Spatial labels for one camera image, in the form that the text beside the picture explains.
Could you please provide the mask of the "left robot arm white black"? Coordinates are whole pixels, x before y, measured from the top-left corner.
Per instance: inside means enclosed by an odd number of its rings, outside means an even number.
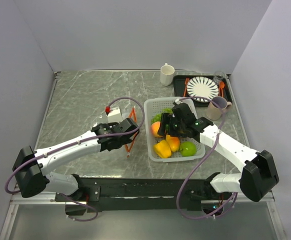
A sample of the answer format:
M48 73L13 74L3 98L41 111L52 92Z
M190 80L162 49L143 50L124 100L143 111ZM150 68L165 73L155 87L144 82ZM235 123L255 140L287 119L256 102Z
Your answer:
M129 144L139 133L137 123L126 118L122 122L99 123L84 134L43 149L23 147L12 167L23 198L43 191L62 193L74 201L81 200L85 188L75 175L55 173L55 169L80 157L112 151Z

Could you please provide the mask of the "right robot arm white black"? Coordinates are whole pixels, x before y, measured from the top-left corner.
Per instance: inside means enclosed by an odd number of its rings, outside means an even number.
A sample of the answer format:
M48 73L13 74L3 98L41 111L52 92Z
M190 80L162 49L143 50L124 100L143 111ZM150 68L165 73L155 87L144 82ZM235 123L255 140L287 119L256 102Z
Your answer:
M216 172L207 178L203 191L209 199L221 193L242 193L258 202L280 181L270 152L241 144L211 120L196 117L184 102L175 104L171 113L162 113L158 134L191 138L212 148L239 170L236 174Z

